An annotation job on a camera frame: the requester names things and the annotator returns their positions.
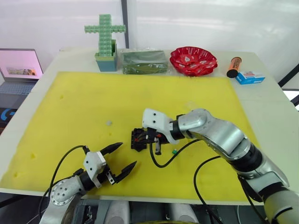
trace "laptop keyboard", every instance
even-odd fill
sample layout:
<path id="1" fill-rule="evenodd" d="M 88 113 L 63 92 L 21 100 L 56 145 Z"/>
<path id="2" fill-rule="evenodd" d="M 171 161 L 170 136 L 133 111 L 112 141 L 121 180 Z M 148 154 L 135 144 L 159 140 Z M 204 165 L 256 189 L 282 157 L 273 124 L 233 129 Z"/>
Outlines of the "laptop keyboard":
<path id="1" fill-rule="evenodd" d="M 28 95 L 35 84 L 4 82 L 0 86 L 0 93 Z"/>

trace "green box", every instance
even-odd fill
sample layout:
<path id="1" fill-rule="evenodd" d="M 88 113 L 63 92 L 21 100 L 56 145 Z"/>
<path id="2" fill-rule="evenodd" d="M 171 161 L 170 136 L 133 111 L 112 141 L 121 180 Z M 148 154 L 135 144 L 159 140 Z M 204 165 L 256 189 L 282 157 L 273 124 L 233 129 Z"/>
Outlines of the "green box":
<path id="1" fill-rule="evenodd" d="M 168 60 L 162 50 L 138 51 L 122 54 L 122 72 L 124 74 L 165 73 Z"/>

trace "white wall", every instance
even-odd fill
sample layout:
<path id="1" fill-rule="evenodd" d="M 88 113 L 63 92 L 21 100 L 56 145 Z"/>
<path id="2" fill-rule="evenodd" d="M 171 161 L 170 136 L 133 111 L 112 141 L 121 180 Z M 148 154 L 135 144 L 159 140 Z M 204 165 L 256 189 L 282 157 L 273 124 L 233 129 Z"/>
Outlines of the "white wall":
<path id="1" fill-rule="evenodd" d="M 128 0 L 128 21 L 130 47 L 251 51 L 276 81 L 299 60 L 298 0 Z"/>
<path id="2" fill-rule="evenodd" d="M 120 0 L 0 0 L 0 48 L 36 49 L 45 70 L 61 48 L 98 47 L 84 25 L 97 25 L 99 14 L 123 24 Z M 125 47 L 123 33 L 113 37 Z"/>

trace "blue and white box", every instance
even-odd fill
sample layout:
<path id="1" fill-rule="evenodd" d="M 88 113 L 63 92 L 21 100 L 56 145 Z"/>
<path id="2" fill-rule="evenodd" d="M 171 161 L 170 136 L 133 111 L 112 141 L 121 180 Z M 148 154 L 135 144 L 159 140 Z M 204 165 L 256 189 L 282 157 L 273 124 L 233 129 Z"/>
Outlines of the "blue and white box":
<path id="1" fill-rule="evenodd" d="M 264 79 L 265 76 L 261 72 L 256 71 L 240 71 L 236 77 L 236 80 L 241 85 L 260 83 Z"/>

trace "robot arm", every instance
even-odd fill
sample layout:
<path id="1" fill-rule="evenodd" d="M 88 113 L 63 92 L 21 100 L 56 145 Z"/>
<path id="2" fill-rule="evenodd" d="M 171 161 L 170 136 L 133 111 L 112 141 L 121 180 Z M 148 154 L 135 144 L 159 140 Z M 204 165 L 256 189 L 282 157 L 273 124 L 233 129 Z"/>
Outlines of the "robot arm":
<path id="1" fill-rule="evenodd" d="M 86 171 L 57 183 L 50 195 L 50 203 L 42 216 L 40 224 L 70 224 L 76 205 L 92 188 L 100 188 L 105 181 L 111 185 L 120 182 L 134 168 L 136 161 L 126 166 L 121 174 L 114 175 L 104 155 L 112 153 L 122 143 L 115 143 L 97 152 L 87 152 L 84 159 Z"/>
<path id="2" fill-rule="evenodd" d="M 146 109 L 142 126 L 148 133 L 158 132 L 161 139 L 171 144 L 185 137 L 205 141 L 233 167 L 250 197 L 264 202 L 271 224 L 299 223 L 299 196 L 287 188 L 284 173 L 231 122 L 217 119 L 205 109 L 179 115 L 176 120 Z"/>

